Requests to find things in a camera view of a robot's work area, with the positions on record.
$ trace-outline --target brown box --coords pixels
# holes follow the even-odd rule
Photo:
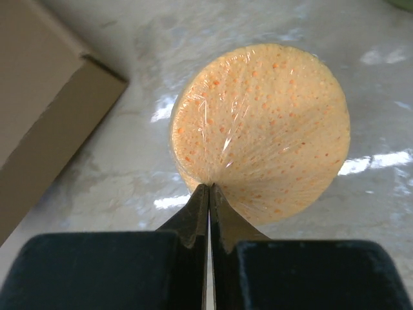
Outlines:
[[[31,0],[0,0],[0,245],[126,87]]]

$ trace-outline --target plastic wrap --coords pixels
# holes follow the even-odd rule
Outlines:
[[[239,48],[178,97],[171,140],[190,190],[217,183],[253,224],[310,205],[348,152],[345,95],[315,56],[275,44]]]

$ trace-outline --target gray surface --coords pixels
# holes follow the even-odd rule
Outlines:
[[[221,53],[278,42],[331,68],[347,95],[352,144],[316,203],[260,229],[273,238],[377,241],[413,294],[413,15],[378,0],[44,2],[131,85],[0,248],[0,276],[40,232],[160,226],[188,199],[168,147],[177,94]]]

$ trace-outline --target plastic sheet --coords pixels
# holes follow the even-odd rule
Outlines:
[[[253,224],[310,205],[348,152],[345,95],[317,57],[289,46],[239,48],[206,66],[178,97],[172,149],[191,191],[218,183]]]

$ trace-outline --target green object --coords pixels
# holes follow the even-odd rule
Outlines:
[[[413,12],[413,0],[387,0],[392,5]]]

